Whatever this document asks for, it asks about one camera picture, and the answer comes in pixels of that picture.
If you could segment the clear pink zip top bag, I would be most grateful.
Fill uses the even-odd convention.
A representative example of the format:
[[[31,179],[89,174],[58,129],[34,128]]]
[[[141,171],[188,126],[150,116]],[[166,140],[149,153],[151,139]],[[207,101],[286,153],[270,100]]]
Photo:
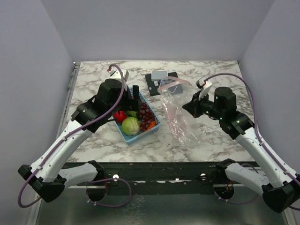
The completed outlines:
[[[168,120],[174,144],[182,147],[195,147],[202,140],[201,134],[197,131],[199,124],[190,113],[182,108],[192,99],[194,88],[189,81],[180,78],[175,84],[182,85],[183,92],[181,94],[172,94],[168,91],[167,88],[172,84],[159,86],[161,105]]]

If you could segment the blue plastic basket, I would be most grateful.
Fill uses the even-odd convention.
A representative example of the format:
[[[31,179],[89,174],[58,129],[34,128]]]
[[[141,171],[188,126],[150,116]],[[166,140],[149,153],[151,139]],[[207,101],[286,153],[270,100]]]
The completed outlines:
[[[147,99],[145,98],[145,96],[139,92],[139,98],[141,100],[142,103],[145,103],[149,109],[150,109],[150,112],[152,113],[152,116],[154,118],[154,121],[155,121],[155,125],[152,126],[150,129],[146,130],[146,131],[139,131],[137,134],[135,135],[127,135],[123,132],[122,128],[121,128],[121,124],[118,123],[118,122],[114,122],[119,133],[121,134],[121,136],[123,137],[124,141],[127,143],[127,145],[131,145],[145,137],[148,137],[151,133],[154,133],[156,131],[159,130],[159,127],[161,125],[161,121],[160,119],[158,118],[157,114],[154,112],[154,110],[152,109],[152,107],[150,106],[149,102],[147,101]]]

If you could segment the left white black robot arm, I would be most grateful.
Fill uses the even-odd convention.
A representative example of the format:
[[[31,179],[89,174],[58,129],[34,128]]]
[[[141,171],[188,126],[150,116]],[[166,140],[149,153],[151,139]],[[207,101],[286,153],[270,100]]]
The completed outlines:
[[[22,165],[18,173],[47,203],[70,186],[88,182],[100,184],[104,174],[96,161],[70,169],[62,167],[74,151],[106,124],[115,112],[138,111],[140,104],[137,85],[130,89],[125,82],[106,79],[95,96],[77,107],[65,130],[43,156],[31,165]]]

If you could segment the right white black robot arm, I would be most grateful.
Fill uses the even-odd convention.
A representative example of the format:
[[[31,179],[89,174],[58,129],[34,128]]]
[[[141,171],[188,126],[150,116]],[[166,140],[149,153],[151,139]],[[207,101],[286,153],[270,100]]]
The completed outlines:
[[[266,151],[267,145],[255,133],[253,121],[237,110],[236,95],[228,87],[215,89],[214,100],[201,96],[202,90],[192,96],[183,109],[194,118],[208,115],[218,120],[221,129],[239,143],[263,170],[264,175],[253,172],[239,163],[227,159],[217,165],[216,180],[226,183],[236,181],[260,195],[266,205],[281,213],[300,198],[300,176],[290,167],[281,169],[285,163],[273,150]]]

